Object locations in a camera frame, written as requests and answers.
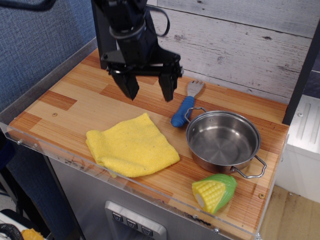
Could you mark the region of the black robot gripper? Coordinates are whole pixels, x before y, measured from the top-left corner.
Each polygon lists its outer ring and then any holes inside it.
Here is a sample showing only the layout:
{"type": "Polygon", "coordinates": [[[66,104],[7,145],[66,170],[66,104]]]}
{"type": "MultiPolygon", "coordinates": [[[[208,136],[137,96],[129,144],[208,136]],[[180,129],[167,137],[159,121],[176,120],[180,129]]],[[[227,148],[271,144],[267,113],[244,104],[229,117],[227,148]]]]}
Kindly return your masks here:
{"type": "Polygon", "coordinates": [[[137,96],[140,87],[136,76],[158,76],[164,100],[172,101],[178,78],[183,75],[181,57],[160,47],[154,23],[118,22],[105,30],[115,49],[105,47],[100,61],[124,95],[132,101],[137,96]]]}

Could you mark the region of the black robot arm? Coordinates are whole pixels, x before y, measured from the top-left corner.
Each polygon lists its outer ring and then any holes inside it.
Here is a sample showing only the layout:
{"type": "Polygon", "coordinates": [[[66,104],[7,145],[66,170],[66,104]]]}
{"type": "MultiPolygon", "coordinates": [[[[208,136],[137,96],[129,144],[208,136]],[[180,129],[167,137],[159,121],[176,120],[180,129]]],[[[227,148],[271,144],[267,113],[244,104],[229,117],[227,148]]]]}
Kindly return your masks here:
{"type": "Polygon", "coordinates": [[[180,55],[160,47],[152,11],[145,0],[91,2],[100,66],[130,99],[138,93],[137,76],[157,76],[164,96],[174,98],[183,74],[180,55]]]}

